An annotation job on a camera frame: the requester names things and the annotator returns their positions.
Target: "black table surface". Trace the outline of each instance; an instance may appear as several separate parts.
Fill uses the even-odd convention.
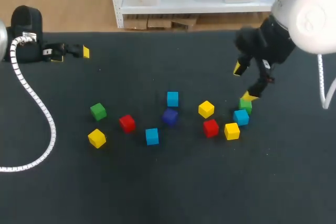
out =
[[[253,64],[234,77],[234,34],[48,34],[50,41],[85,44],[90,59],[21,65],[51,112],[56,145],[24,172],[0,174],[1,223],[334,223],[336,102],[321,107],[316,56],[295,50],[275,70],[276,84],[254,102],[240,140],[226,141],[225,123],[248,86]],[[325,57],[326,87],[336,58]],[[37,159],[50,139],[48,123],[0,64],[0,166]],[[166,92],[180,92],[179,121],[161,116]],[[206,139],[198,105],[209,100],[220,136]],[[108,117],[95,122],[90,107]],[[130,114],[137,130],[124,134]],[[146,146],[145,129],[160,144]],[[90,145],[100,129],[107,143]]]

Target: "cable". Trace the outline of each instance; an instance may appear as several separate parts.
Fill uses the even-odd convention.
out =
[[[16,77],[19,79],[23,87],[27,90],[27,92],[31,95],[31,97],[35,100],[37,105],[41,108],[43,111],[44,115],[46,116],[48,123],[50,125],[50,130],[51,130],[51,137],[50,137],[50,143],[48,145],[48,148],[46,151],[43,153],[41,157],[39,157],[37,160],[24,165],[24,166],[16,166],[16,167],[0,167],[0,172],[20,172],[22,170],[27,170],[30,168],[33,168],[34,166],[38,165],[41,163],[43,160],[46,159],[46,157],[50,154],[52,151],[52,148],[55,145],[56,141],[56,127],[53,118],[51,117],[47,107],[43,104],[41,99],[38,97],[38,95],[33,91],[33,89],[29,86],[23,75],[21,74],[21,71],[19,69],[19,66],[17,64],[17,59],[16,59],[16,47],[20,43],[27,43],[27,42],[33,42],[33,39],[31,37],[17,37],[12,41],[11,45],[11,53],[10,53],[10,58],[12,61],[13,69],[15,71]]]
[[[331,99],[334,95],[334,92],[336,90],[336,78],[331,83],[329,91],[327,93],[327,97],[324,95],[324,75],[323,75],[323,61],[322,61],[322,55],[317,55],[317,61],[319,66],[319,79],[320,79],[320,98],[322,107],[327,110],[329,108]]]

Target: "yellow cube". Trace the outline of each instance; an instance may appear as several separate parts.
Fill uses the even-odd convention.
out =
[[[202,117],[208,118],[215,112],[215,106],[213,106],[208,101],[205,101],[200,106],[198,106],[198,112]]]
[[[92,131],[88,137],[90,143],[97,149],[106,143],[105,135],[99,129]]]
[[[239,138],[240,129],[237,123],[228,123],[225,125],[224,134],[226,139],[228,140],[235,140]]]

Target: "toy block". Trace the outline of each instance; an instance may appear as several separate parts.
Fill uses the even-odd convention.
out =
[[[125,115],[120,118],[119,123],[125,133],[130,133],[135,130],[135,121],[130,115]]]
[[[96,119],[96,121],[100,121],[101,119],[107,116],[106,110],[103,107],[103,105],[101,105],[101,103],[97,103],[96,105],[92,106],[90,110],[91,114],[93,115],[94,119]]]
[[[250,117],[246,110],[237,110],[233,113],[233,120],[238,124],[238,126],[247,125],[249,118]]]
[[[239,109],[240,110],[246,110],[247,114],[251,115],[252,112],[252,102],[246,101],[244,99],[239,100]]]
[[[228,140],[235,140],[239,138],[240,129],[237,123],[228,123],[225,125],[224,134],[226,139]]]
[[[147,145],[159,144],[159,134],[157,128],[146,130],[146,141]]]
[[[214,137],[219,133],[219,126],[215,119],[211,119],[203,123],[203,130],[206,137]]]
[[[105,135],[99,129],[92,131],[88,137],[90,143],[97,149],[106,143]]]
[[[179,106],[179,93],[178,92],[167,92],[167,106],[168,107],[178,107]]]
[[[173,126],[177,121],[177,115],[177,111],[172,109],[166,109],[166,111],[163,113],[162,120],[166,124]]]
[[[213,106],[208,101],[205,101],[200,106],[198,106],[198,112],[202,117],[207,119],[215,112],[215,106]]]

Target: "dark blue cube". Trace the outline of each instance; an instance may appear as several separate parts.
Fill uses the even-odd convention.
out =
[[[177,115],[177,111],[172,109],[166,109],[166,111],[163,113],[162,120],[166,124],[173,126],[177,121]]]

